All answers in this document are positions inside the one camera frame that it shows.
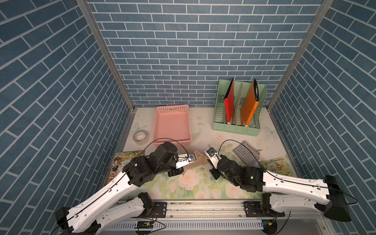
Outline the left picture book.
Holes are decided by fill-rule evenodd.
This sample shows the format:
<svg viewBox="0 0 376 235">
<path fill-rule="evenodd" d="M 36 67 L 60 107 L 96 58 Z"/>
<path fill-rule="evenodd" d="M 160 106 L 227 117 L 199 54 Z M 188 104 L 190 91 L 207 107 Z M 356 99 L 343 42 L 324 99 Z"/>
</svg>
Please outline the left picture book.
<svg viewBox="0 0 376 235">
<path fill-rule="evenodd" d="M 116 152 L 109 168 L 108 183 L 110 183 L 133 158 L 143 154 L 143 151 Z"/>
</svg>

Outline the beige striped dishcloth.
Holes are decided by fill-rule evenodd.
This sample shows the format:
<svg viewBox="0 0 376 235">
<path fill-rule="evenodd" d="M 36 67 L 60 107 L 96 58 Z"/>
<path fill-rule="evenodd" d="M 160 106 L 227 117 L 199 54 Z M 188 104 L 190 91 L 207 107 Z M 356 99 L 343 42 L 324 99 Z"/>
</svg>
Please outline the beige striped dishcloth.
<svg viewBox="0 0 376 235">
<path fill-rule="evenodd" d="M 188 170 L 194 169 L 198 166 L 201 166 L 201 165 L 208 163 L 209 158 L 204 153 L 202 153 L 200 151 L 194 151 L 194 154 L 196 155 L 196 161 L 184 166 L 183 167 L 183 169 L 184 169 L 183 173 L 186 173 Z"/>
</svg>

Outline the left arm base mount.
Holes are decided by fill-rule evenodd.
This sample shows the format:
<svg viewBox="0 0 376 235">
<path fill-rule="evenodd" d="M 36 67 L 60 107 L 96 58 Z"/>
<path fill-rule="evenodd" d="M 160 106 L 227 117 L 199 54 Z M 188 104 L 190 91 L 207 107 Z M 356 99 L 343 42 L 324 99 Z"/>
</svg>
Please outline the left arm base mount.
<svg viewBox="0 0 376 235">
<path fill-rule="evenodd" d="M 167 202 L 155 202 L 153 209 L 147 214 L 147 217 L 153 219 L 165 218 L 166 213 Z"/>
</svg>

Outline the small black controller board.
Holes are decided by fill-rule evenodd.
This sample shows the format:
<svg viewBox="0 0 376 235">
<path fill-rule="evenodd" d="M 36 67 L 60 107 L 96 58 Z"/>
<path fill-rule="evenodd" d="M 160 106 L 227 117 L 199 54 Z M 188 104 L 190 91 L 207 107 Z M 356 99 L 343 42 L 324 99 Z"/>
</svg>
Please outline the small black controller board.
<svg viewBox="0 0 376 235">
<path fill-rule="evenodd" d="M 148 222 L 148 221 L 138 221 L 136 226 L 135 226 L 135 229 L 136 230 L 139 230 L 139 229 L 146 229 L 146 230 L 152 230 L 154 227 L 154 223 L 153 222 Z"/>
</svg>

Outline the right picture book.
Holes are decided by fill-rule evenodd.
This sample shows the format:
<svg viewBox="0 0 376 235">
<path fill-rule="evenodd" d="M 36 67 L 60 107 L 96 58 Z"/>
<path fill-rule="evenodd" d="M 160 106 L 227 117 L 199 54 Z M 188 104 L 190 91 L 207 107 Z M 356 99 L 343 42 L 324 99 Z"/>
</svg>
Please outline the right picture book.
<svg viewBox="0 0 376 235">
<path fill-rule="evenodd" d="M 288 162 L 284 158 L 275 158 L 266 161 L 260 161 L 260 164 L 266 169 L 273 173 L 296 177 L 296 173 Z"/>
</svg>

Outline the picture book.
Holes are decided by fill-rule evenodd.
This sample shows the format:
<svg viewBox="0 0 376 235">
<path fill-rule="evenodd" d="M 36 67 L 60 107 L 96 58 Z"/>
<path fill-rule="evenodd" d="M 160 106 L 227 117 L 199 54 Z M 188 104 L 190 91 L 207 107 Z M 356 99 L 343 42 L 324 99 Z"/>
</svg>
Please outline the picture book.
<svg viewBox="0 0 376 235">
<path fill-rule="evenodd" d="M 296 177 L 296 173 L 288 162 L 284 158 L 275 158 L 266 161 L 260 161 L 260 164 L 266 169 L 273 173 Z"/>
<path fill-rule="evenodd" d="M 143 154 L 143 151 L 116 152 L 109 168 L 108 183 L 110 183 L 133 158 Z"/>
</svg>

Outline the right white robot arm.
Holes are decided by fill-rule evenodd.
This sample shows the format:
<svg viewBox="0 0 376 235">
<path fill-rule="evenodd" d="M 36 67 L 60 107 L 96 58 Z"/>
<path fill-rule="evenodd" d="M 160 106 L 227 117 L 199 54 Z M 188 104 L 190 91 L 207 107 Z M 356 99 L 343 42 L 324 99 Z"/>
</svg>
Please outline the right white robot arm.
<svg viewBox="0 0 376 235">
<path fill-rule="evenodd" d="M 334 176 L 324 179 L 302 179 L 272 173 L 263 168 L 240 166 L 225 155 L 210 149 L 206 152 L 215 179 L 223 177 L 235 187 L 261 193 L 258 213 L 264 217 L 280 216 L 283 208 L 311 208 L 335 221 L 350 222 L 351 216 L 344 192 Z"/>
</svg>

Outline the red folder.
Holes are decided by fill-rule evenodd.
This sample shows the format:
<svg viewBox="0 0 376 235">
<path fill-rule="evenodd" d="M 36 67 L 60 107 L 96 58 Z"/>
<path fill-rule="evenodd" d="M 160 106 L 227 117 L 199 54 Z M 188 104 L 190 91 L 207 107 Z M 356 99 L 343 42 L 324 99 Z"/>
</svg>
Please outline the red folder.
<svg viewBox="0 0 376 235">
<path fill-rule="evenodd" d="M 234 119 L 234 78 L 228 87 L 224 99 L 227 124 L 233 124 Z"/>
</svg>

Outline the pink perforated plastic basket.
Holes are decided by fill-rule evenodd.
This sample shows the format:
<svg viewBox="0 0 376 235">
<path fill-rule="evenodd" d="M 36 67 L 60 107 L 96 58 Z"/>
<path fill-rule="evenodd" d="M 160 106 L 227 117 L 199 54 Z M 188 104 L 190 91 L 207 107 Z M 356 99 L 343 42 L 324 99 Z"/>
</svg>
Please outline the pink perforated plastic basket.
<svg viewBox="0 0 376 235">
<path fill-rule="evenodd" d="M 154 126 L 154 146 L 158 147 L 164 142 L 174 139 L 183 146 L 191 145 L 192 136 L 190 129 L 189 106 L 160 106 L 156 108 Z"/>
</svg>

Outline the grey striped dishcloth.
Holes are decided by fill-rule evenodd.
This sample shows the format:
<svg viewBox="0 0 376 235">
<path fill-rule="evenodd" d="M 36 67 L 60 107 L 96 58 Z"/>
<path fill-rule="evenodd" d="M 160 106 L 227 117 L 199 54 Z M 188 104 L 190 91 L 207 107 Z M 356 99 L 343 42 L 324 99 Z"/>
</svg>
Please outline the grey striped dishcloth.
<svg viewBox="0 0 376 235">
<path fill-rule="evenodd" d="M 261 149 L 256 149 L 247 141 L 241 142 L 239 146 L 233 149 L 233 152 L 239 157 L 246 166 L 259 167 Z"/>
</svg>

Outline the green file organizer rack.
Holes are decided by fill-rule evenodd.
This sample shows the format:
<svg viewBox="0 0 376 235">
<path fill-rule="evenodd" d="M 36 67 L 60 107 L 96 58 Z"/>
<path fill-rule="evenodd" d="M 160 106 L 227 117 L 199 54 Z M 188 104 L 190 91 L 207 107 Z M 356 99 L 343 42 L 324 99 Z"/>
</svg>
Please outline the green file organizer rack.
<svg viewBox="0 0 376 235">
<path fill-rule="evenodd" d="M 229 133 L 257 136 L 260 132 L 260 113 L 267 95 L 264 84 L 258 84 L 259 104 L 248 127 L 242 126 L 240 121 L 240 109 L 251 86 L 250 82 L 234 80 L 234 119 L 233 124 L 227 124 L 224 99 L 231 80 L 219 80 L 217 100 L 215 103 L 212 129 Z"/>
</svg>

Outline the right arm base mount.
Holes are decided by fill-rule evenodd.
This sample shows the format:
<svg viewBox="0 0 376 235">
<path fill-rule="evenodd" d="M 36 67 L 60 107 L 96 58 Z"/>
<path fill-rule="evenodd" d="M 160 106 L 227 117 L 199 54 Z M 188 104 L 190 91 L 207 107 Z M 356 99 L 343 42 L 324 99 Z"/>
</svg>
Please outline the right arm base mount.
<svg viewBox="0 0 376 235">
<path fill-rule="evenodd" d="M 285 217 L 284 212 L 274 211 L 270 204 L 270 193 L 262 193 L 258 201 L 243 203 L 246 217 Z"/>
</svg>

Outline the orange folder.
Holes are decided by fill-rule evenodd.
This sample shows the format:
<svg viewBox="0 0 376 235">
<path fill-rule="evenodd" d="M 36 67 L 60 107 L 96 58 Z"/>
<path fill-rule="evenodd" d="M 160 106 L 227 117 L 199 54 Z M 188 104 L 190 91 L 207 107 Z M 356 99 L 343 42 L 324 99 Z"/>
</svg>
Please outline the orange folder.
<svg viewBox="0 0 376 235">
<path fill-rule="evenodd" d="M 241 125 L 248 127 L 254 113 L 259 104 L 259 89 L 257 81 L 254 80 L 248 90 L 247 96 L 245 97 L 244 103 L 240 109 L 240 121 Z"/>
</svg>

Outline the aluminium rail frame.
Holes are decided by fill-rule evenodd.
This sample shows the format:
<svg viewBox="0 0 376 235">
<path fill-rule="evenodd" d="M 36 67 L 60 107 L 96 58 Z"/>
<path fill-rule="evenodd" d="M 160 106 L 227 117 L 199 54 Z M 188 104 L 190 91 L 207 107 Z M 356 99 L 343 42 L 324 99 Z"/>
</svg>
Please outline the aluminium rail frame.
<svg viewBox="0 0 376 235">
<path fill-rule="evenodd" d="M 190 231 L 236 231 L 259 230 L 268 234 L 286 234 L 291 230 L 305 234 L 333 235 L 335 233 L 329 220 L 311 208 L 283 208 L 285 217 L 246 217 L 243 200 L 191 200 L 167 202 L 165 218 L 148 217 L 125 218 L 112 224 L 99 234 L 130 231 L 138 235 L 157 235 L 160 233 Z M 139 229 L 138 221 L 153 222 L 152 230 Z"/>
</svg>

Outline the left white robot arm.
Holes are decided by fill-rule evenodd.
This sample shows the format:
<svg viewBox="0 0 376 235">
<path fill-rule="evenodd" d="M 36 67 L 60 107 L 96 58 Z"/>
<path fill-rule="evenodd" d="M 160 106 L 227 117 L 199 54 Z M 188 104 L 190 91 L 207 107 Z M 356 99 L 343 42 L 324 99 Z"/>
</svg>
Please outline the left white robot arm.
<svg viewBox="0 0 376 235">
<path fill-rule="evenodd" d="M 149 155 L 141 153 L 133 158 L 91 197 L 75 207 L 58 209 L 55 213 L 58 228 L 65 235 L 96 235 L 125 218 L 155 216 L 155 204 L 148 193 L 140 193 L 122 205 L 115 204 L 160 173 L 172 176 L 182 173 L 192 157 L 188 153 L 179 155 L 177 151 L 174 144 L 165 142 Z"/>
</svg>

